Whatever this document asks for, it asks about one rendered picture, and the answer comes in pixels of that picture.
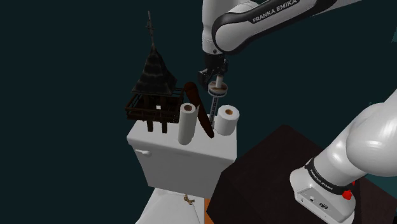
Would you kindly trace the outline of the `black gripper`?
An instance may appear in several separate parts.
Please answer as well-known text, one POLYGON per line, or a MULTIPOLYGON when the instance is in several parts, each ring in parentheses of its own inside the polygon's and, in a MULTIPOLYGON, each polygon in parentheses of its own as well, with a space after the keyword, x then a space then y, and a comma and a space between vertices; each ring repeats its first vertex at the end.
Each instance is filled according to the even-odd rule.
POLYGON ((224 76, 228 72, 229 61, 225 59, 224 54, 204 54, 205 68, 198 72, 198 83, 202 87, 208 87, 210 80, 214 74, 224 76))

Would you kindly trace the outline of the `small disc-topped tower figure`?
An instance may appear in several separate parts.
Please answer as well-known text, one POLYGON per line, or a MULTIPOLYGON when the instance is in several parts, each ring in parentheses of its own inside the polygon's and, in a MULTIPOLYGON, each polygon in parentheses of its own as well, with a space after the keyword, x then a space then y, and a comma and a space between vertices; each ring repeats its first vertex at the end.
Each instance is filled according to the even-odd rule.
POLYGON ((217 75, 216 80, 208 84, 208 94, 212 96, 211 110, 209 114, 209 120, 212 128, 214 128, 214 116, 216 113, 218 100, 221 97, 226 96, 228 86, 223 82, 223 75, 217 75))

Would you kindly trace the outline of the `brown curved wooden club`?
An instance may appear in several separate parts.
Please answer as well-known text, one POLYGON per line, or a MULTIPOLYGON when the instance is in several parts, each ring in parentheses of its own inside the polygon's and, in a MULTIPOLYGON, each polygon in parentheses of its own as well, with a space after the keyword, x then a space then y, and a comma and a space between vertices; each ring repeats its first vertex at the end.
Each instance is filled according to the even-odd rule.
POLYGON ((195 106, 198 107, 198 120, 207 134, 208 137, 213 138, 214 137, 214 131, 212 129, 211 123, 209 121, 209 117, 204 109, 204 105, 201 101, 200 95, 198 88, 194 82, 187 82, 184 85, 184 90, 186 92, 186 96, 189 99, 189 101, 195 106))

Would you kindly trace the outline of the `short white paper roll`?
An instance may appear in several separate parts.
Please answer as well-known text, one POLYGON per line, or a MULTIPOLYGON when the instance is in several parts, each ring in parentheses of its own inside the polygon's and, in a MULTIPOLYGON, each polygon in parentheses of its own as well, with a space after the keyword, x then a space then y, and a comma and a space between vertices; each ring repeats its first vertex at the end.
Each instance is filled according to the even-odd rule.
POLYGON ((218 109, 218 114, 215 119, 214 129, 222 136, 231 135, 240 117, 239 110, 231 105, 222 105, 218 109))

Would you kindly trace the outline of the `tall white paper roll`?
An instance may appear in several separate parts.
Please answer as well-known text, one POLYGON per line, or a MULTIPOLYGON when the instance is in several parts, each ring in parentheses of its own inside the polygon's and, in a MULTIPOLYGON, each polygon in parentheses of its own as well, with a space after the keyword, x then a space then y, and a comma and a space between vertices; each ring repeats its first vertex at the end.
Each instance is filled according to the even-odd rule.
POLYGON ((184 103, 180 107, 178 142, 189 144, 195 134, 199 109, 192 103, 184 103))

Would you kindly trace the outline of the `dark wooden tower model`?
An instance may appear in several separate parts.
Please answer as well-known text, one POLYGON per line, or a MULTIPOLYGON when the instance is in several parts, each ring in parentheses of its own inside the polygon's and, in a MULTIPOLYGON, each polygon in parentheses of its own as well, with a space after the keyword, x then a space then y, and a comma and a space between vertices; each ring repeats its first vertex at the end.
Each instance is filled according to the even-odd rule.
POLYGON ((152 43, 142 75, 131 91, 132 98, 125 106, 127 119, 146 122, 149 132, 153 131, 154 123, 158 122, 166 134, 168 124, 179 122, 179 107, 184 100, 184 89, 176 86, 177 81, 152 43))

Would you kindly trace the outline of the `white toilet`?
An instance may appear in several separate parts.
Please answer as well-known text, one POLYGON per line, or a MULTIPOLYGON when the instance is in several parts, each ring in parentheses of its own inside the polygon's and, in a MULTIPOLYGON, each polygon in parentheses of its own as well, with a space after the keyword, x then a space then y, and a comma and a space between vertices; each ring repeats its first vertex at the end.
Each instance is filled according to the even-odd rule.
POLYGON ((136 224, 205 224, 204 201, 210 199, 220 174, 237 158, 237 134, 207 136, 197 125, 192 141, 178 142, 179 126, 171 123, 164 134, 159 123, 152 132, 137 121, 127 135, 154 189, 136 224), (193 205, 184 201, 187 194, 193 205))

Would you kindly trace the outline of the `dark robot stand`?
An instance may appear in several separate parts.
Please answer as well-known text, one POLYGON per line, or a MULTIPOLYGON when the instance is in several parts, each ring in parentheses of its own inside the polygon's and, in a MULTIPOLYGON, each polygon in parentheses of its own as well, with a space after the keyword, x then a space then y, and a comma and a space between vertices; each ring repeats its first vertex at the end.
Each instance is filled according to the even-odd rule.
POLYGON ((326 224, 299 204, 291 172, 322 148, 281 125, 225 169, 206 210, 214 224, 326 224))

